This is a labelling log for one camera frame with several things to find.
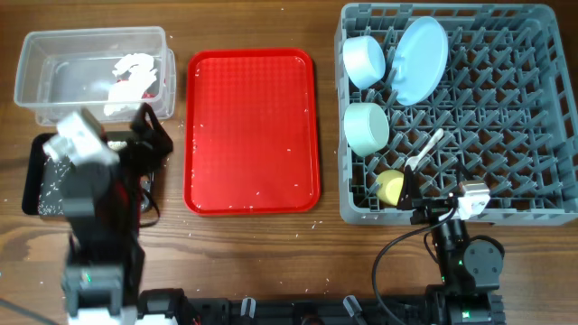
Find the yellow plastic cup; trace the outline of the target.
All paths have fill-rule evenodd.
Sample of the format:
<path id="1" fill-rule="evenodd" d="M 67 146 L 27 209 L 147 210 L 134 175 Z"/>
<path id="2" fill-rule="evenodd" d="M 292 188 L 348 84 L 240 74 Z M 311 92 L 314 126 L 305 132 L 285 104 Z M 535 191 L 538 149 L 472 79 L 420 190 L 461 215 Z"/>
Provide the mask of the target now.
<path id="1" fill-rule="evenodd" d="M 376 183 L 377 197 L 387 205 L 396 206 L 403 189 L 404 174 L 397 170 L 386 170 L 378 175 Z"/>

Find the white plastic spoon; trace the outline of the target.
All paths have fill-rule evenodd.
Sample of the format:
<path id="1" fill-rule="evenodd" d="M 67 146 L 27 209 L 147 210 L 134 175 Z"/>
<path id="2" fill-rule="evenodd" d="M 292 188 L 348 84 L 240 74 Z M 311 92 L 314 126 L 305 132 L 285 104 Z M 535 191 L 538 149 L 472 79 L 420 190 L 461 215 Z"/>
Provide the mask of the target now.
<path id="1" fill-rule="evenodd" d="M 418 164 L 425 158 L 425 156 L 434 148 L 434 146 L 443 138 L 444 131 L 439 128 L 435 131 L 432 138 L 427 142 L 425 147 L 419 152 L 418 155 L 409 157 L 406 160 L 405 167 L 409 167 L 412 172 L 414 172 Z"/>

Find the light green bowl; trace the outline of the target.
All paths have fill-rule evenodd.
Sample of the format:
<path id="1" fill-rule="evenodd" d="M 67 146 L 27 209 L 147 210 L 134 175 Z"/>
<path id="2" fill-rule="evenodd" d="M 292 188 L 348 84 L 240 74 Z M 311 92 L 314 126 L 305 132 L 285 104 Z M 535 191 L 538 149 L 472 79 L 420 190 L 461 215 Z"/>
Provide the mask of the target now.
<path id="1" fill-rule="evenodd" d="M 351 150 L 360 157 L 386 147 L 389 123 L 385 111 L 375 103 L 352 103 L 344 114 L 343 129 Z"/>

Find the large light blue plate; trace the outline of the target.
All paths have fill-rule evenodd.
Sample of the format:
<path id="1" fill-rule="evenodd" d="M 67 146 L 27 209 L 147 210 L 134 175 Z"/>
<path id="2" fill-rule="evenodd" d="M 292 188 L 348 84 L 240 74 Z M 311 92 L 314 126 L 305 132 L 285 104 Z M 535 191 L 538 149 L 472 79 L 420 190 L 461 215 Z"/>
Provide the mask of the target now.
<path id="1" fill-rule="evenodd" d="M 424 101 L 439 85 L 448 60 L 448 36 L 431 16 L 415 20 L 399 41 L 392 62 L 391 88 L 396 101 L 412 106 Z"/>

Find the light blue rice bowl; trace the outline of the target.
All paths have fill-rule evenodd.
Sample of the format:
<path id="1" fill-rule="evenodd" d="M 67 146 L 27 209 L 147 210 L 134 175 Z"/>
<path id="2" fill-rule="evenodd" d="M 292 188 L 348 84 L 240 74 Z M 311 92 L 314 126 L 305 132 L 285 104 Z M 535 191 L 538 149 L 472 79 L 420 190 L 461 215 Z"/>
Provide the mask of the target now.
<path id="1" fill-rule="evenodd" d="M 385 55 L 372 36 L 348 38 L 343 44 L 342 55 L 350 81 L 359 89 L 369 88 L 385 75 Z"/>

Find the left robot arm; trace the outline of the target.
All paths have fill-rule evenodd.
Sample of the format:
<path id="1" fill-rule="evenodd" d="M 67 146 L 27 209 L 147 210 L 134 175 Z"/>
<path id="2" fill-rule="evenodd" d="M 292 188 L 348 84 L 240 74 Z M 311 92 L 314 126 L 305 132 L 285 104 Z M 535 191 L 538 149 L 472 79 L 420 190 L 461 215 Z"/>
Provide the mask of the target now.
<path id="1" fill-rule="evenodd" d="M 200 315 L 183 290 L 140 290 L 141 179 L 160 166 L 173 144 L 147 104 L 137 109 L 130 128 L 126 146 L 116 151 L 99 121 L 81 109 L 58 123 L 58 148 L 45 150 L 72 164 L 61 185 L 72 230 L 61 281 L 67 321 L 198 324 Z"/>

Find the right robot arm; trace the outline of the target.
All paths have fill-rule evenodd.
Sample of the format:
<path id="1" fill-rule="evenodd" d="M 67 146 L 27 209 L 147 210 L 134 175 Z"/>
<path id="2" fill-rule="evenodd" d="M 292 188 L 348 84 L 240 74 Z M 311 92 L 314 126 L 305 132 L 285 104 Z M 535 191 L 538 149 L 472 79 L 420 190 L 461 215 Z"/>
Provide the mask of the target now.
<path id="1" fill-rule="evenodd" d="M 489 203 L 489 187 L 458 167 L 457 188 L 447 198 L 427 199 L 418 189 L 414 171 L 404 168 L 404 181 L 396 207 L 413 212 L 410 222 L 424 224 L 434 249 L 442 283 L 425 289 L 424 324 L 504 324 L 499 288 L 505 249 L 485 235 L 470 236 L 466 221 Z"/>

